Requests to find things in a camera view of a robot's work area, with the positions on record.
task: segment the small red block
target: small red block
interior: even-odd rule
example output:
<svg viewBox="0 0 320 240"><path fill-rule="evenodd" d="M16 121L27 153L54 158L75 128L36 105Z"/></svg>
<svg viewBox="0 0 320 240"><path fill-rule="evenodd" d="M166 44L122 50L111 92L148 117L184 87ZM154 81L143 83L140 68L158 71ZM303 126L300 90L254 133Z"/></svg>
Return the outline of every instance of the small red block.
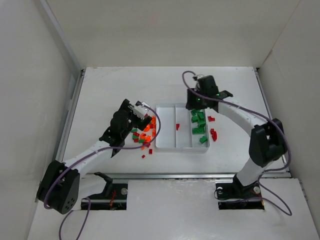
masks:
<svg viewBox="0 0 320 240"><path fill-rule="evenodd" d="M217 141L217 139L218 139L218 134L217 134L216 131L214 131L214 133L213 133L213 135L212 135L212 138L213 138L213 141L214 141L214 142Z"/></svg>
<svg viewBox="0 0 320 240"><path fill-rule="evenodd" d="M209 120L209 122L214 122L216 119L212 116L208 116L208 120Z"/></svg>

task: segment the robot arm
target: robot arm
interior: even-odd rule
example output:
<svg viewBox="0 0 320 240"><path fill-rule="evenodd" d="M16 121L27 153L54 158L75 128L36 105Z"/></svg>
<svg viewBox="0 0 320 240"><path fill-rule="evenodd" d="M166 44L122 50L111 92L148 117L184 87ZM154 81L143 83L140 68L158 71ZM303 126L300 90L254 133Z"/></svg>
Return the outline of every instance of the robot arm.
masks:
<svg viewBox="0 0 320 240"><path fill-rule="evenodd" d="M66 214L75 206L78 197L84 198L100 193L108 195L113 182L111 178L100 172L96 172L95 176L91 177L85 177L85 175L96 165L116 155L125 145L125 139L133 128L140 130L146 128L152 118L147 115L149 110L143 106L148 105L139 101L132 105L125 99L119 110L113 114L110 127L99 141L74 158L65 162L54 160L49 164L36 197L44 202L49 189L61 173L83 159L85 160L72 167L52 189L47 204L59 213Z"/></svg>
<svg viewBox="0 0 320 240"><path fill-rule="evenodd" d="M213 76L204 76L199 79L195 77L194 80L196 80L197 83L192 90L200 95L224 100L241 106L241 104L233 98L233 95L230 92L219 92ZM224 192L228 192L228 197L222 196L222 199L247 198L246 194L257 186L258 177L273 161L278 160L287 151L284 140L276 128L265 119L258 118L252 113L223 102L206 100L198 97L192 93L190 89L187 90L186 108L188 110L205 108L214 109L217 113L231 119L250 136L250 158L242 170L233 177L233 183L228 185L228 189L226 190L226 188L224 188ZM273 122L275 122L283 131L280 120L275 118L273 119Z"/></svg>

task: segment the white tray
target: white tray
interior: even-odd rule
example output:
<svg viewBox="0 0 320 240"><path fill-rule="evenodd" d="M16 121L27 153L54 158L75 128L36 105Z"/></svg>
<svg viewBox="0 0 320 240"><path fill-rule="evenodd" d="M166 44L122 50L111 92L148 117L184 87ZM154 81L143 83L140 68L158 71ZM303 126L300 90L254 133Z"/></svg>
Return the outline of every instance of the white tray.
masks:
<svg viewBox="0 0 320 240"><path fill-rule="evenodd" d="M201 110L206 119L205 110ZM156 106L156 113L161 120L161 130L155 139L155 147L159 152L195 152L205 153L209 148L209 135L207 124L204 134L192 134L192 128L197 128L198 123L191 122L191 112L186 109L185 103L163 103ZM206 136L208 141L201 144L200 138Z"/></svg>

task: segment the white wall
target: white wall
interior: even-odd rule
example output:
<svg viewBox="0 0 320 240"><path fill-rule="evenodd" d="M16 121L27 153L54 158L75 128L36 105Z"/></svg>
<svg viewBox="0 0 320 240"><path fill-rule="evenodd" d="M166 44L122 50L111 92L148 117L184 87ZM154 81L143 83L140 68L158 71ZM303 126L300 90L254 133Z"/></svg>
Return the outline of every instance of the white wall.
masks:
<svg viewBox="0 0 320 240"><path fill-rule="evenodd" d="M48 0L87 67L260 67L299 1Z"/></svg>
<svg viewBox="0 0 320 240"><path fill-rule="evenodd" d="M71 72L33 0L0 0L0 239L22 240Z"/></svg>
<svg viewBox="0 0 320 240"><path fill-rule="evenodd" d="M320 231L320 1L302 0L259 75L273 117L282 120Z"/></svg>

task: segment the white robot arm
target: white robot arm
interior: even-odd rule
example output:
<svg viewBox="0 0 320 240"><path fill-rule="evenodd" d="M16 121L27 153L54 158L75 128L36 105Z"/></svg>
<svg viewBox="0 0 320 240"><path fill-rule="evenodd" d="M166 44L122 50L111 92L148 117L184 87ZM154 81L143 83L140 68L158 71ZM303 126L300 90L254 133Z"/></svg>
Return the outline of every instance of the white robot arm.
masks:
<svg viewBox="0 0 320 240"><path fill-rule="evenodd" d="M147 115L148 107L144 102L138 101L132 105L125 99L119 110L113 114L110 127L99 141L76 157L65 162L55 160L49 164L36 197L46 203L48 208L66 214L75 206L78 198L106 191L112 184L111 178L100 172L94 176L86 174L101 162L116 155L124 147L125 139L133 128L146 128L152 120Z"/></svg>

